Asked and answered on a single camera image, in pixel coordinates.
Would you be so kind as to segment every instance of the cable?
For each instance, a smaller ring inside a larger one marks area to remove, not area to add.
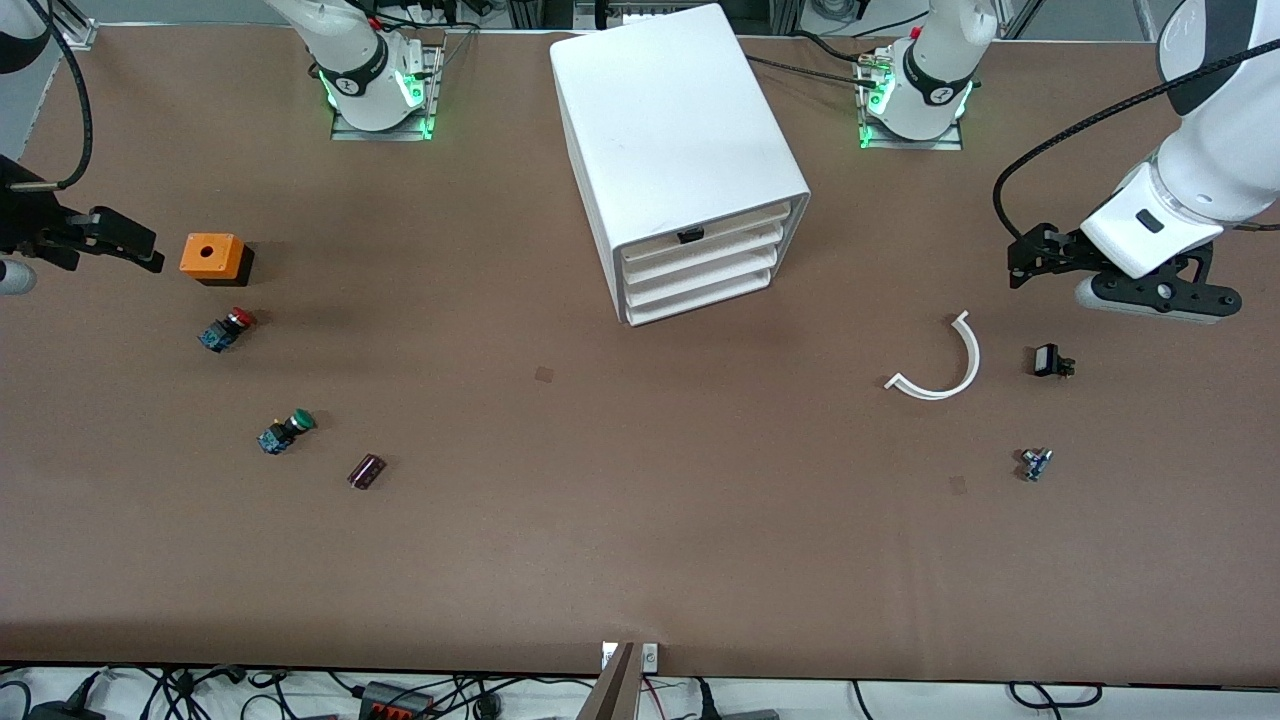
[[[1023,700],[1023,696],[1018,694],[1018,685],[1030,685],[1036,688],[1036,692],[1038,692],[1041,697],[1044,698],[1044,702],[1030,702],[1028,700]],[[1053,712],[1053,720],[1062,720],[1064,710],[1079,710],[1082,707],[1089,707],[1097,705],[1098,701],[1102,700],[1102,685],[1088,685],[1088,687],[1093,688],[1093,696],[1078,702],[1056,701],[1053,700],[1053,696],[1048,694],[1048,691],[1044,689],[1044,685],[1027,680],[1014,680],[1009,683],[1009,693],[1014,696],[1014,702],[1016,702],[1018,705],[1034,710],[1037,712],[1039,712],[1041,710],[1051,710]]]
[[[339,678],[338,674],[334,673],[333,670],[326,670],[325,674],[328,674],[330,678],[333,678],[333,682],[338,683],[338,685],[342,689],[344,689],[348,693],[351,693],[351,697],[356,697],[356,685],[348,685],[347,683],[343,683],[342,678]]]
[[[1005,172],[1000,173],[1000,177],[996,178],[996,186],[991,191],[991,201],[992,205],[995,205],[996,208],[996,217],[1000,218],[1000,224],[1005,225],[1005,229],[1009,231],[1009,234],[1014,236],[1015,241],[1024,243],[1028,249],[1036,252],[1036,255],[1039,255],[1041,258],[1046,258],[1048,260],[1053,260],[1055,263],[1061,263],[1062,261],[1061,255],[1056,255],[1042,247],[1038,247],[1034,243],[1029,242],[1025,237],[1023,237],[1023,233],[1014,225],[1012,220],[1010,220],[1009,215],[1005,213],[1005,202],[1004,202],[1005,183],[1009,182],[1009,178],[1011,178],[1014,173],[1016,173],[1019,169],[1023,168],[1023,165],[1030,163],[1033,159],[1036,159],[1038,155],[1041,155],[1050,147],[1053,147],[1055,145],[1062,142],[1064,140],[1074,135],[1089,129],[1091,127],[1101,123],[1102,120],[1112,115],[1117,115],[1128,110],[1129,108],[1140,105],[1153,97],[1160,97],[1161,95],[1165,95],[1171,90],[1176,90],[1204,76],[1213,74],[1224,68],[1230,68],[1231,65],[1238,65],[1251,58],[1257,58],[1258,55],[1271,53],[1272,50],[1276,49],[1280,49],[1280,40],[1263,42],[1262,45],[1251,47],[1242,53],[1236,53],[1235,55],[1222,58],[1221,60],[1215,60],[1213,63],[1210,63],[1198,70],[1187,73],[1169,82],[1162,82],[1152,88],[1139,92],[1138,95],[1121,100],[1120,102],[1116,102],[1115,105],[1111,105],[1105,110],[1100,110],[1089,115],[1088,118],[1084,118],[1083,120],[1075,123],[1074,126],[1064,129],[1062,132],[1055,135],[1053,137],[1046,140],[1044,142],[1037,145],[1036,147],[1028,150],[1027,154],[1024,154],[1021,158],[1010,163],[1010,165],[1005,168]]]
[[[698,680],[698,689],[703,692],[701,720],[721,720],[719,710],[716,710],[716,698],[712,696],[712,687],[703,678],[694,679]]]
[[[27,720],[27,716],[31,715],[31,685],[23,683],[22,680],[8,680],[5,683],[0,683],[0,691],[5,688],[18,688],[22,691],[22,717],[19,717],[19,720]]]
[[[268,679],[266,680],[259,680],[257,679],[259,675],[266,675]],[[288,676],[289,676],[289,671],[284,670],[284,669],[259,670],[259,671],[253,673],[252,675],[250,675],[247,678],[247,680],[248,680],[248,684],[251,684],[255,688],[262,691],[262,689],[270,688],[271,685],[279,685]]]
[[[658,717],[667,720],[667,711],[662,708],[662,701],[658,700],[658,691],[654,689],[653,680],[645,678],[644,687],[649,688],[649,697],[653,698],[653,706],[658,708]]]
[[[279,683],[275,684],[275,697],[279,698],[280,711],[289,717],[289,720],[298,720],[298,714],[293,712],[289,707],[289,701],[284,700],[284,688]]]
[[[769,65],[772,68],[782,68],[783,70],[791,70],[792,73],[800,73],[803,76],[810,76],[822,79],[832,79],[836,82],[846,82],[849,85],[856,85],[859,87],[876,87],[876,83],[869,79],[858,79],[845,76],[836,76],[831,73],[823,73],[819,70],[810,70],[809,68],[797,68],[795,65],[787,65],[785,63],[778,63],[777,60],[767,60],[764,58],[756,58],[755,55],[746,55],[746,59],[753,63],[759,63],[762,65]]]
[[[916,13],[916,14],[911,15],[910,18],[906,18],[905,20],[899,20],[896,23],[890,23],[887,26],[873,27],[872,29],[864,29],[863,32],[855,32],[854,35],[850,35],[850,36],[846,36],[846,37],[849,37],[850,40],[852,40],[855,37],[867,37],[868,35],[877,33],[877,32],[879,32],[882,29],[888,29],[891,27],[897,27],[897,26],[905,26],[906,23],[914,23],[915,20],[918,20],[918,19],[920,19],[924,15],[928,15],[928,14],[929,14],[929,12],[925,10],[923,13]]]
[[[268,694],[268,693],[259,693],[259,694],[252,696],[251,698],[246,700],[244,705],[241,706],[241,720],[244,720],[244,712],[248,711],[248,706],[255,700],[269,700],[269,701],[274,702],[276,705],[276,707],[280,708],[280,720],[287,720],[288,719],[288,715],[284,714],[284,706],[280,705],[280,701],[275,700],[275,696],[271,696],[271,694]]]
[[[45,23],[49,28],[49,35],[54,36],[54,42],[58,44],[58,49],[63,51],[63,58],[67,59],[67,69],[72,72],[72,79],[76,82],[76,95],[79,97],[81,104],[81,127],[83,129],[83,136],[81,141],[81,159],[76,164],[76,169],[72,174],[67,176],[67,179],[60,179],[55,183],[49,182],[18,182],[9,186],[8,190],[14,192],[45,192],[50,190],[67,190],[68,187],[76,184],[83,176],[84,170],[88,169],[88,160],[93,155],[93,114],[88,106],[88,88],[84,86],[84,76],[81,74],[79,63],[76,61],[76,55],[72,49],[68,47],[67,40],[63,37],[60,29],[54,26],[54,19],[40,6],[37,0],[27,0],[31,9],[36,12],[36,15]]]
[[[872,711],[867,710],[867,701],[863,700],[863,688],[858,684],[858,680],[850,680],[854,683],[854,697],[858,698],[858,710],[863,711],[863,717],[867,720],[876,720],[872,717]]]
[[[915,20],[918,20],[918,19],[920,19],[924,15],[928,15],[928,14],[929,14],[929,12],[925,10],[925,12],[918,14],[918,15],[911,15],[910,18],[906,18],[905,20],[899,20],[896,23],[891,23],[891,24],[887,24],[887,26],[873,27],[872,29],[867,29],[867,31],[863,31],[863,32],[859,32],[859,33],[855,33],[855,35],[850,35],[850,36],[847,36],[847,38],[852,40],[855,37],[867,37],[868,35],[879,32],[882,29],[888,29],[891,27],[897,27],[900,24],[913,23],[913,22],[915,22]],[[844,60],[846,63],[856,63],[858,61],[858,55],[850,55],[847,53],[841,53],[840,50],[836,50],[835,47],[832,47],[831,45],[828,45],[827,41],[822,38],[822,36],[814,35],[814,33],[812,33],[812,32],[809,32],[806,29],[797,29],[797,31],[792,32],[791,36],[792,37],[804,37],[805,40],[812,40],[814,42],[814,45],[817,45],[818,47],[822,47],[823,53],[831,55],[832,58],[836,58],[837,60]]]
[[[840,50],[836,50],[831,45],[827,45],[826,40],[818,37],[817,35],[814,35],[814,33],[812,33],[812,32],[809,32],[806,29],[797,29],[797,31],[792,32],[791,35],[795,36],[795,37],[804,37],[806,40],[812,40],[814,42],[814,45],[817,45],[818,47],[822,47],[823,53],[831,55],[832,58],[836,58],[837,60],[844,60],[846,63],[856,63],[858,61],[858,55],[849,55],[847,53],[841,53]]]
[[[467,32],[462,33],[462,40],[458,42],[458,46],[454,47],[453,51],[449,53],[444,58],[444,63],[440,64],[440,69],[442,70],[444,68],[449,67],[449,63],[453,61],[453,56],[457,55],[458,53],[461,53],[462,49],[467,46],[467,42],[471,40],[471,36],[480,32],[480,26],[477,26],[475,23],[458,23],[458,24],[468,24],[468,26],[475,26],[475,27],[472,29],[468,29]]]
[[[914,23],[915,20],[918,20],[918,19],[920,19],[924,15],[928,15],[928,14],[929,14],[929,12],[925,10],[923,13],[918,13],[915,15],[911,15],[910,18],[906,18],[905,20],[899,20],[896,23],[890,23],[887,26],[873,27],[872,29],[864,29],[861,32],[855,32],[854,35],[846,35],[844,37],[849,37],[850,40],[854,38],[854,37],[867,37],[868,35],[876,35],[877,32],[879,32],[882,29],[890,29],[890,28],[893,28],[893,27],[897,27],[897,26],[905,26],[906,23]],[[827,32],[822,33],[822,36],[823,37],[831,37],[831,36],[836,35],[837,32],[845,29],[846,27],[854,24],[855,22],[858,22],[858,20],[856,19],[849,20],[847,23],[837,27],[836,29],[828,29]]]

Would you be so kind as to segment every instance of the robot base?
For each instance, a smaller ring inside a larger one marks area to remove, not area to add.
[[[435,135],[435,111],[440,101],[440,70],[444,67],[444,47],[422,47],[422,67],[426,77],[422,79],[422,95],[425,100],[420,108],[404,117],[396,126],[369,132],[352,127],[338,110],[333,113],[333,126],[329,129],[329,140],[364,140],[381,142],[416,142],[431,140]],[[333,99],[329,106],[334,108]]]
[[[892,87],[892,59],[890,49],[881,47],[867,58],[867,65],[854,63],[854,77],[878,83],[876,88],[858,87],[854,100],[858,104],[858,145],[859,147],[892,147],[896,150],[963,150],[959,118],[933,140],[908,140],[884,127],[869,106],[881,102],[886,91]]]

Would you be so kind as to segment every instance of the metal mounting plate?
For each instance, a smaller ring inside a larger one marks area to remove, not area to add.
[[[603,643],[600,646],[600,670],[604,670],[609,665],[609,659],[617,652],[618,643]],[[640,647],[640,671],[645,675],[654,675],[658,673],[658,643],[644,643]]]
[[[357,129],[334,111],[329,138],[372,142],[417,142],[431,140],[435,135],[435,113],[440,101],[440,70],[444,68],[444,47],[422,47],[422,67],[430,72],[426,79],[422,81],[422,92],[426,100],[421,108],[410,113],[396,127],[379,132]]]

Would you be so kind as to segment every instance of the robotic arm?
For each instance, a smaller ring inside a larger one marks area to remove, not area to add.
[[[931,0],[919,33],[888,47],[891,79],[867,111],[908,140],[941,136],[959,118],[997,27],[992,0]]]
[[[76,172],[59,182],[46,182],[0,155],[0,254],[17,252],[64,270],[74,270],[81,254],[110,255],[159,273],[164,255],[154,250],[154,232],[110,208],[97,206],[81,214],[58,202],[54,192],[73,184],[88,165],[92,151],[88,96],[76,58],[37,0],[0,0],[0,74],[31,65],[50,38],[67,58],[81,94],[84,146]],[[29,265],[0,261],[0,295],[23,295],[35,284],[36,274]]]
[[[1202,76],[1169,90],[1181,127],[1079,231],[1041,224],[1010,245],[1010,286],[1093,270],[1076,288],[1087,307],[1197,323],[1235,314],[1239,293],[1206,282],[1211,242],[1280,196],[1280,53],[1267,50],[1277,37],[1280,0],[1184,0],[1160,36],[1166,82]],[[1245,51],[1252,56],[1212,69]],[[1179,277],[1192,264],[1194,277]]]
[[[375,31],[343,0],[264,1],[302,36],[330,102],[356,129],[389,129],[426,101],[420,40]]]

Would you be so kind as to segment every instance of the white robotic arm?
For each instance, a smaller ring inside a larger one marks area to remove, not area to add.
[[[264,0],[302,36],[334,109],[356,129],[394,127],[426,102],[422,42],[379,32],[342,0]]]
[[[1087,307],[1213,323],[1242,306],[1208,284],[1212,240],[1280,196],[1280,0],[1184,0],[1160,37],[1165,83],[1076,123],[996,181],[1010,287],[1044,273],[1092,270],[1076,288]],[[1020,233],[1000,201],[1005,181],[1052,145],[1167,92],[1181,127],[1121,181],[1071,233],[1047,223]],[[1180,273],[1194,264],[1194,277]]]
[[[992,0],[931,0],[919,35],[888,49],[888,87],[867,111],[908,140],[941,136],[960,115],[997,26]]]
[[[1280,3],[1185,0],[1160,36],[1171,79],[1280,37]],[[1280,195],[1280,53],[1169,94],[1183,124],[1080,229],[1132,278],[1257,215]]]

